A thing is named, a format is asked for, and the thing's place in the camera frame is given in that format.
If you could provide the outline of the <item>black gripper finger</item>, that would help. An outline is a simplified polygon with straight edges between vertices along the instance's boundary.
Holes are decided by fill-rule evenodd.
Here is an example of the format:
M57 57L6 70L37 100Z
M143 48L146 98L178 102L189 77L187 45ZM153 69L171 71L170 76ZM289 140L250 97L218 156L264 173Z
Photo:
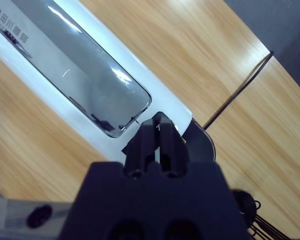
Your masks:
M155 124L153 119L144 121L132 141L128 144L124 164L127 177L141 177L148 165L155 161Z
M189 154L184 139L175 124L163 112L153 117L155 149L158 162L167 177L183 177L187 173Z

